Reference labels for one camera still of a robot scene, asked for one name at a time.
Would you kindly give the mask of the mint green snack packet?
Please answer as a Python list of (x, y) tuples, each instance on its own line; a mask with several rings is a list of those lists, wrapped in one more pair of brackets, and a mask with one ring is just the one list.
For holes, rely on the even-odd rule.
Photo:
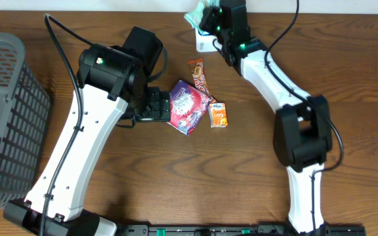
[(220, 0), (200, 0), (196, 8), (184, 15), (184, 19), (191, 25), (193, 29), (200, 30), (201, 19), (203, 18), (203, 10), (207, 7), (219, 6)]

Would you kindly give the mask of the red purple snack bag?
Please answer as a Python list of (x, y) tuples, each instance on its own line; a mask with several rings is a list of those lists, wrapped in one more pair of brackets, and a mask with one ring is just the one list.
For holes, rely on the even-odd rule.
[(171, 120), (169, 124), (188, 136), (207, 111), (210, 98), (180, 80), (170, 92), (170, 99)]

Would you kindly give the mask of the red chocolate bar wrapper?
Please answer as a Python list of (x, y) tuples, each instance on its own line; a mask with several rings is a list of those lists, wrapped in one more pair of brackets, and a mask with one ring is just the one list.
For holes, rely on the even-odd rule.
[(210, 98), (211, 103), (216, 103), (216, 99), (211, 94), (206, 81), (206, 75), (203, 66), (203, 58), (188, 61), (192, 73), (195, 87)]

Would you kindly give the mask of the small orange juice carton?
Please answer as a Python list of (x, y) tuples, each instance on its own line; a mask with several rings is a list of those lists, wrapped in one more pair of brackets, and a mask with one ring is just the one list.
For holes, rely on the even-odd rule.
[(225, 103), (209, 104), (211, 128), (223, 128), (228, 125)]

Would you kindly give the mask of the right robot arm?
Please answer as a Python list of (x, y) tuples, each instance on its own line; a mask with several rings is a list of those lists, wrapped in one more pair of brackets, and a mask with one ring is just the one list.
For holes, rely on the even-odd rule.
[(287, 169), (288, 220), (297, 235), (320, 234), (320, 182), (332, 148), (329, 104), (299, 88), (273, 60), (270, 47), (251, 34), (245, 1), (219, 1), (202, 10), (199, 28), (229, 66), (248, 80), (275, 114), (273, 147)]

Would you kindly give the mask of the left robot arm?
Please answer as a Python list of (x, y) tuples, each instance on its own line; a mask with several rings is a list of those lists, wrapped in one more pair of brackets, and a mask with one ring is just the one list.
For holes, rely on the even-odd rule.
[(118, 225), (84, 208), (95, 165), (114, 127), (168, 122), (168, 92), (150, 83), (167, 51), (156, 35), (135, 27), (121, 46), (92, 44), (79, 57), (72, 106), (51, 158), (21, 199), (7, 203), (6, 220), (36, 235), (114, 235)]

